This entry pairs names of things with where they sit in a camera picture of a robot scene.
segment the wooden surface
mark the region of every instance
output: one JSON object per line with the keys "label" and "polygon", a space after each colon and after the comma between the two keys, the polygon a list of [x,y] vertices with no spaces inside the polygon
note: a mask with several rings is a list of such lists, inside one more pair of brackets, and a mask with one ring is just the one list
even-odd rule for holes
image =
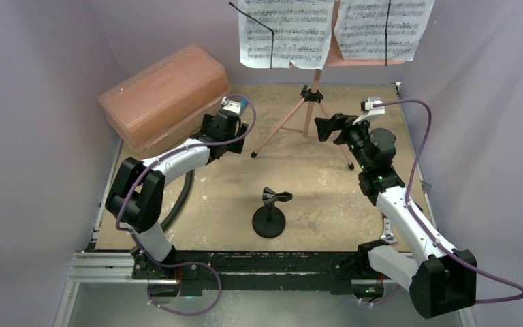
{"label": "wooden surface", "polygon": [[[257,122],[247,137],[243,153],[226,153],[221,160],[195,171],[193,190],[187,205],[165,233],[177,249],[216,249],[248,251],[355,251],[357,245],[378,239],[382,233],[380,211],[360,193],[359,168],[350,171],[338,146],[303,138],[301,134],[280,131],[256,159],[251,151],[300,99],[302,86],[240,86],[232,93],[246,95],[257,109]],[[360,101],[379,96],[384,101],[398,99],[393,87],[321,87],[323,104],[330,114],[357,114]],[[302,107],[286,124],[301,129],[306,114]],[[242,118],[251,121],[251,111]],[[404,181],[413,163],[405,122],[400,106],[386,108],[386,115],[372,128],[384,127],[396,137],[394,167]],[[315,136],[315,127],[310,128]],[[136,157],[124,145],[118,164]],[[413,199],[426,205],[418,175],[414,179]],[[184,178],[174,181],[163,197],[163,219],[183,186]],[[285,231],[274,239],[262,238],[253,231],[253,213],[262,206],[262,190],[288,191],[293,200],[277,203],[286,217]],[[394,230],[399,251],[408,251]],[[98,249],[128,249],[131,237],[118,232],[114,217],[107,211],[97,241]]]}

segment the white wall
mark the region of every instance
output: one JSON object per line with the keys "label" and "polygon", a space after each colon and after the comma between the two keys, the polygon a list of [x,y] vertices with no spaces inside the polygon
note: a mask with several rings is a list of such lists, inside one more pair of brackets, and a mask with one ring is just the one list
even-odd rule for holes
{"label": "white wall", "polygon": [[0,326],[51,326],[118,138],[124,78],[88,0],[0,0]]}
{"label": "white wall", "polygon": [[[91,0],[128,74],[134,74],[196,43],[226,69],[236,84],[310,84],[313,71],[251,69],[239,59],[239,13],[227,0]],[[436,0],[430,21],[445,0]],[[323,83],[374,85],[402,80],[409,63],[391,66],[328,67]]]}
{"label": "white wall", "polygon": [[[400,95],[429,102],[421,167],[444,235],[523,285],[523,1],[448,1]],[[415,144],[424,110],[407,106]],[[478,298],[518,291],[479,277]],[[474,307],[479,326],[523,326],[523,300]]]}

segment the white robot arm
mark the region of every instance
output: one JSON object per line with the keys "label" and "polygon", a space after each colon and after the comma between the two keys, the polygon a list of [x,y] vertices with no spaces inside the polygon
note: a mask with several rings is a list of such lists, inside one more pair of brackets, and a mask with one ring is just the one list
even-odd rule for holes
{"label": "white robot arm", "polygon": [[476,259],[470,251],[457,250],[440,235],[411,198],[405,201],[404,182],[392,166],[395,135],[383,128],[369,130],[370,122],[385,112],[380,103],[379,98],[368,98],[362,102],[359,116],[335,114],[331,119],[315,119],[322,142],[333,131],[340,131],[334,143],[346,144],[358,161],[362,193],[397,226],[413,254],[410,258],[394,250],[387,241],[375,240],[358,246],[359,264],[395,280],[410,293],[414,307],[423,317],[474,305],[476,273],[455,262],[437,243],[470,265],[476,266]]}
{"label": "white robot arm", "polygon": [[167,159],[160,161],[163,155],[142,161],[127,158],[121,164],[111,186],[105,207],[117,217],[135,179],[158,161],[144,177],[141,191],[128,201],[122,218],[122,222],[130,227],[145,251],[157,261],[163,262],[174,251],[158,222],[165,187],[186,173],[221,158],[227,151],[242,151],[244,140],[222,146],[214,145],[243,135],[248,127],[241,123],[239,102],[224,98],[221,105],[222,108],[215,116],[205,115],[202,127],[195,135],[168,151],[175,154]]}

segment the small black stand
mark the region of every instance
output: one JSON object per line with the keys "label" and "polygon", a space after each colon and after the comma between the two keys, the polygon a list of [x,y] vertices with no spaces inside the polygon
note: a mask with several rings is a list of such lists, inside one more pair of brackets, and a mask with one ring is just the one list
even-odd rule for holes
{"label": "small black stand", "polygon": [[276,208],[276,201],[288,202],[293,195],[287,192],[276,193],[269,187],[265,187],[261,196],[264,206],[253,214],[251,221],[253,230],[264,238],[277,237],[285,229],[285,216],[281,210]]}

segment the paper sheet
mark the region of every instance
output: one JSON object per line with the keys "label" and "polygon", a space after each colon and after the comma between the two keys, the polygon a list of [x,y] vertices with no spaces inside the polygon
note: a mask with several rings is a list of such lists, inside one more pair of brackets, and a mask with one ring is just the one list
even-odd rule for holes
{"label": "paper sheet", "polygon": [[[334,0],[239,0],[238,7],[274,29],[272,68],[322,69],[332,40]],[[239,14],[240,62],[269,68],[272,34]]]}
{"label": "paper sheet", "polygon": [[[434,0],[392,0],[387,25],[388,60],[411,61]],[[341,0],[334,35],[344,60],[385,59],[388,0]]]}

